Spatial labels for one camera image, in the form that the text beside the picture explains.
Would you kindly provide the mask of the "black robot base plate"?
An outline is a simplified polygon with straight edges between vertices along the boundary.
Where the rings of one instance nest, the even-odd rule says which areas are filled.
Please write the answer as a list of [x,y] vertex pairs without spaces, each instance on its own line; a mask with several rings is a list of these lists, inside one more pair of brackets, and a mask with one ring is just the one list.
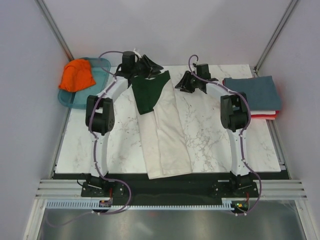
[[81,196],[111,198],[118,205],[135,204],[213,204],[223,198],[254,199],[259,196],[255,177],[250,173],[252,186],[233,191],[230,188],[231,173],[191,173],[173,177],[149,179],[145,173],[110,173],[108,192],[97,188],[83,188]]

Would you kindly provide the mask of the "white and green t shirt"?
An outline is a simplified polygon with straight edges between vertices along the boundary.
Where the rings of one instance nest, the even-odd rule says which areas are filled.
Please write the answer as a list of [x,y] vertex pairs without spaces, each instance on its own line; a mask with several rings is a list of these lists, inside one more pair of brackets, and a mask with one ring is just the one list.
[[169,71],[131,80],[144,162],[149,179],[192,172]]

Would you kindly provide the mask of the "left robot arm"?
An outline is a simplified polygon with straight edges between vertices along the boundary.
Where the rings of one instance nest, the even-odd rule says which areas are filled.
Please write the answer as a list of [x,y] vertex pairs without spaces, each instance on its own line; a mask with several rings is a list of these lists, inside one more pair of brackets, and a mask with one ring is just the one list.
[[134,77],[154,77],[164,69],[145,54],[139,55],[135,51],[120,53],[122,60],[115,73],[101,67],[113,77],[113,81],[97,95],[89,95],[86,101],[85,124],[93,136],[93,166],[96,173],[87,175],[83,188],[92,188],[99,197],[106,196],[110,191],[110,183],[115,181],[106,178],[108,141],[115,125],[115,101],[130,87]]

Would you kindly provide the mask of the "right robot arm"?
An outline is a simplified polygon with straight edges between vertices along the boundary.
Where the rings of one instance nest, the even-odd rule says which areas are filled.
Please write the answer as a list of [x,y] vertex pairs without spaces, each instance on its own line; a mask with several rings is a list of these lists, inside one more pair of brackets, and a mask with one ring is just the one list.
[[229,191],[240,197],[253,185],[251,171],[246,166],[246,130],[251,123],[246,94],[233,91],[212,78],[208,64],[193,64],[188,68],[175,88],[190,94],[199,89],[219,100],[220,121],[227,131],[231,150]]

